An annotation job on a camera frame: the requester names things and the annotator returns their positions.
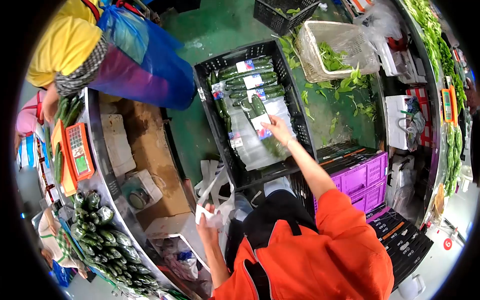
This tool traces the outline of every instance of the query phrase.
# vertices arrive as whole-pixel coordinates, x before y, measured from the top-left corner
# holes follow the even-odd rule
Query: scale display
[[[85,124],[77,123],[65,130],[67,134],[70,153],[72,154],[72,163],[75,167],[77,180],[90,178],[94,173],[92,159],[90,158],[90,149],[85,133]]]

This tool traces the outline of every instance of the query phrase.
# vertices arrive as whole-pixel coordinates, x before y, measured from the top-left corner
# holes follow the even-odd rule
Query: white plastic bag
[[[208,227],[222,228],[227,223],[228,215],[235,208],[233,184],[228,177],[227,170],[224,168],[223,163],[219,163],[216,160],[202,160],[201,168],[204,178],[195,186],[195,192],[201,195],[197,201],[195,223],[200,224],[200,217],[202,216],[202,213],[204,213]],[[218,192],[227,182],[230,184],[230,197],[225,199],[224,197],[219,196]],[[203,207],[209,194],[212,195],[213,204],[215,205],[215,211],[213,214]]]

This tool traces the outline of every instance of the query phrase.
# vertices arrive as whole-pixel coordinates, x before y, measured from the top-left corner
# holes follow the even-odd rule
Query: stainless steel counter
[[[423,62],[423,67],[425,68],[427,85],[426,90],[429,96],[429,102],[431,107],[432,115],[432,161],[430,164],[430,173],[427,183],[427,191],[423,199],[424,203],[424,214],[423,217],[418,219],[417,226],[421,226],[425,223],[430,217],[433,209],[433,199],[438,191],[438,186],[444,181],[446,173],[446,153],[447,153],[447,143],[446,143],[446,123],[443,122],[443,104],[440,91],[444,86],[444,74],[442,72],[442,66],[440,62],[439,65],[439,76],[438,81],[435,79],[433,72],[432,63],[428,58],[427,49],[425,48],[421,36],[423,35],[423,30],[418,24],[417,21],[408,11],[407,6],[402,0],[393,0],[392,1],[401,16],[403,17],[405,23],[408,26],[408,29],[411,32],[411,36],[417,49],[419,51],[419,56]]]
[[[125,197],[121,194],[120,185],[115,178],[113,168],[108,157],[107,146],[103,137],[102,121],[98,104],[98,92],[85,88],[85,109],[78,122],[84,122],[87,128],[88,141],[92,154],[92,161],[95,165],[95,173],[90,179],[78,183],[81,191],[96,190],[100,195],[100,205],[110,207],[115,215],[112,220],[114,227],[125,233],[133,242],[142,259],[142,264],[149,268],[160,287],[175,288],[180,291],[157,267],[152,258],[158,258],[156,252],[149,251],[146,247],[146,237],[135,215],[127,207]]]

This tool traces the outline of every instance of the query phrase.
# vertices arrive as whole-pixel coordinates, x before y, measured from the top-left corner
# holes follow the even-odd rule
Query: hand
[[[274,137],[283,145],[286,146],[288,141],[292,139],[292,135],[288,131],[287,125],[282,118],[279,118],[274,115],[268,115],[270,117],[270,122],[272,124],[267,124],[261,122],[260,124],[264,127],[269,129]]]
[[[215,211],[215,205],[207,204],[205,205],[205,209],[213,214]],[[207,220],[204,213],[202,213],[202,216],[200,217],[200,224],[197,224],[197,231],[204,247],[218,246],[218,229],[207,227]]]
[[[40,120],[47,120],[52,123],[53,117],[57,112],[59,95],[54,83],[51,83],[47,88],[47,93],[42,101],[42,110],[40,111]]]
[[[80,274],[80,276],[81,276],[83,279],[87,279],[87,278],[88,278],[87,272],[86,272],[85,270],[78,269],[78,274]]]
[[[48,228],[52,232],[53,236],[56,237],[57,236],[57,229],[55,228],[55,226],[52,224],[52,225],[49,225]]]

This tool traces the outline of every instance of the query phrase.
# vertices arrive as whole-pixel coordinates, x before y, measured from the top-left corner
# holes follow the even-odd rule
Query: orange digital scale
[[[450,85],[449,89],[442,89],[442,99],[444,103],[444,120],[446,123],[453,122],[457,126],[458,111],[456,107],[455,88]]]
[[[59,119],[51,136],[53,153],[57,143],[63,153],[63,175],[61,185],[65,196],[77,192],[78,182],[91,178],[95,168],[90,156],[90,148],[86,139],[85,124],[76,123],[63,129],[63,122]]]

